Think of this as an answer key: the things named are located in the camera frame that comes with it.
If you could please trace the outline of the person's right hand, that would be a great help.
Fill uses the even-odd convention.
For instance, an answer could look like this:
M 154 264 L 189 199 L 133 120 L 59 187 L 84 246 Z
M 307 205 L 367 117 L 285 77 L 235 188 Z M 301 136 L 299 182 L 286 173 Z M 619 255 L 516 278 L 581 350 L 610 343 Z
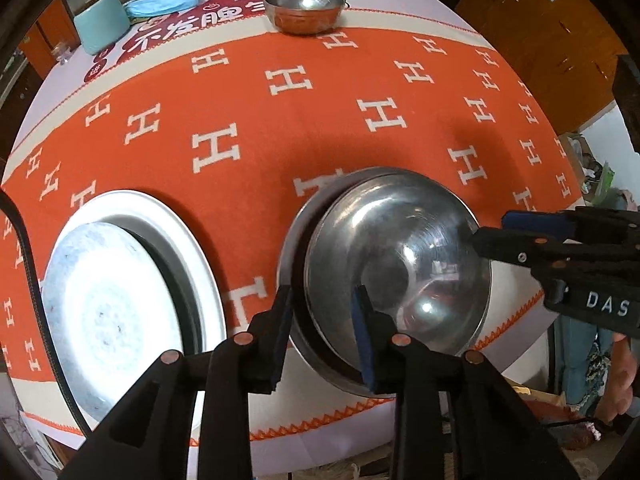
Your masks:
M 623 415 L 634 400 L 632 383 L 636 377 L 638 363 L 630 350 L 628 338 L 622 334 L 613 335 L 611 367 L 608 373 L 604 396 L 596 408 L 596 417 L 610 424 L 618 415 Z

